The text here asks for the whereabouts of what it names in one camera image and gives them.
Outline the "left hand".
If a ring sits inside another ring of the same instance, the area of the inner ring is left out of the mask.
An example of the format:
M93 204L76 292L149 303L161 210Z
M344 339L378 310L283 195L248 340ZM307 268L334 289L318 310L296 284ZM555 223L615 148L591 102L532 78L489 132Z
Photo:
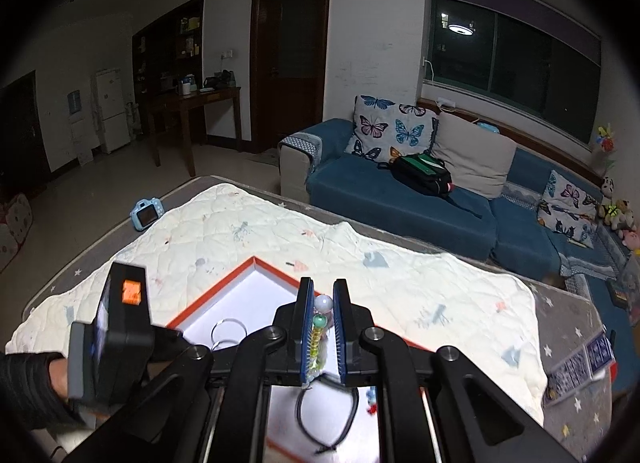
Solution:
M49 379L55 394L63 400L68 399L68 362L62 357L49 362Z

